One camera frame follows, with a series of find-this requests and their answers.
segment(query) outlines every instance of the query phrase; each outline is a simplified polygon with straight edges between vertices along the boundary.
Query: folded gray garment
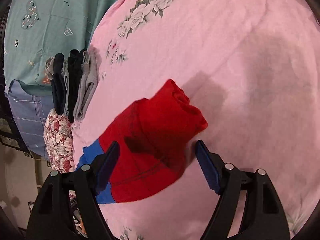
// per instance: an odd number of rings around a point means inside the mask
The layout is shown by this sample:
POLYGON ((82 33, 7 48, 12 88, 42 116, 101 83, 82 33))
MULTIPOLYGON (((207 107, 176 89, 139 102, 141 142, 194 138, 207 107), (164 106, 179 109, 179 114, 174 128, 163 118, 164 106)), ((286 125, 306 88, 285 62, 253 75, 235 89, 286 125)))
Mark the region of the folded gray garment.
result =
POLYGON ((66 85, 66 104, 64 105, 63 114, 68 118, 69 110, 68 110, 68 97, 69 97, 69 71, 68 71, 68 60, 63 62, 62 73, 64 72, 64 84, 66 85))
POLYGON ((45 65, 44 65, 45 76, 50 80, 52 80, 52 75, 53 75, 53 62, 54 62, 54 57, 49 57, 45 61, 45 65))
POLYGON ((74 119, 78 121, 84 118, 91 98, 98 85, 98 71, 94 52, 83 52, 82 70, 83 74, 80 81, 78 98, 73 111, 74 119))

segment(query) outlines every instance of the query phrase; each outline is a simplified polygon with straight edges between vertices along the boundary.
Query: white heart outline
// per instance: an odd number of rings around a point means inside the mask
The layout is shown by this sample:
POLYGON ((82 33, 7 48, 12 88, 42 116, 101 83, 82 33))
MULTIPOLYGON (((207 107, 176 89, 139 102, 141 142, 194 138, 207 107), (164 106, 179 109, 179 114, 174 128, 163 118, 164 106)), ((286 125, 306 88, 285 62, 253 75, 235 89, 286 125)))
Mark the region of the white heart outline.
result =
POLYGON ((73 35, 73 33, 72 33, 72 31, 70 30, 70 28, 69 27, 67 27, 67 30, 64 32, 64 35, 66 35, 66 36, 71 36, 71 35, 73 35))

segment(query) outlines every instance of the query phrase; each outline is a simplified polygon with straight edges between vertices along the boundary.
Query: pink bed sheet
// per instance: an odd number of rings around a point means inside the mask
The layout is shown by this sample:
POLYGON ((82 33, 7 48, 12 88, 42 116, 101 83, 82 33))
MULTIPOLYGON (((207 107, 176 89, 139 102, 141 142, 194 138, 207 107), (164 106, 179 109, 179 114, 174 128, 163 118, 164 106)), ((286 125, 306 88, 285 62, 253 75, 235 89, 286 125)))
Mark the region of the pink bed sheet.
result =
MULTIPOLYGON (((73 125, 75 164, 120 112, 171 78, 209 123, 186 154, 202 139, 225 162, 264 168, 294 235, 320 197, 319 31, 305 0, 119 0, 90 45, 99 84, 73 125)), ((218 196, 190 159, 160 193, 100 206, 116 237, 201 237, 218 196)))

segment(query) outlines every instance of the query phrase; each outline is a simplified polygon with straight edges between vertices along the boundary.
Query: folded black garment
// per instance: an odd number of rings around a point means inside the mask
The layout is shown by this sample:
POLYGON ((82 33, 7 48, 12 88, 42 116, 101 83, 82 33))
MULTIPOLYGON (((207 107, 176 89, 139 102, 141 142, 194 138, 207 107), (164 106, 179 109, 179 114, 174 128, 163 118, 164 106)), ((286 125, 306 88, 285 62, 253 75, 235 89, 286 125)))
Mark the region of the folded black garment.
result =
POLYGON ((58 115, 62 115, 64 106, 66 104, 67 90, 64 83, 64 77, 62 75, 62 67, 64 62, 64 56, 62 53, 58 53, 54 57, 53 61, 53 75, 51 80, 52 86, 52 99, 54 109, 58 115))
POLYGON ((70 57, 68 57, 68 72, 69 72, 69 95, 68 95, 68 119, 71 123, 74 121, 73 110, 75 109, 79 85, 82 77, 82 61, 83 52, 85 49, 78 52, 73 49, 70 51, 70 57))

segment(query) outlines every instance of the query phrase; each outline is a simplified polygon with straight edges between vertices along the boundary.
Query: teal fabric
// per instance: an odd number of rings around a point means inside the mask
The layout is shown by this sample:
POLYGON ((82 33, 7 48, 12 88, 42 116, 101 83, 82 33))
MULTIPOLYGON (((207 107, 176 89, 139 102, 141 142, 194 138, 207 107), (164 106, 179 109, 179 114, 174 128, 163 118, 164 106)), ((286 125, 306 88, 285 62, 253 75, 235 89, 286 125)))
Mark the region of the teal fabric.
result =
MULTIPOLYGON (((45 61, 86 49, 108 8, 117 0, 13 0, 4 39, 6 92, 13 79, 50 95, 45 61)), ((31 87, 23 89, 27 93, 31 87)))

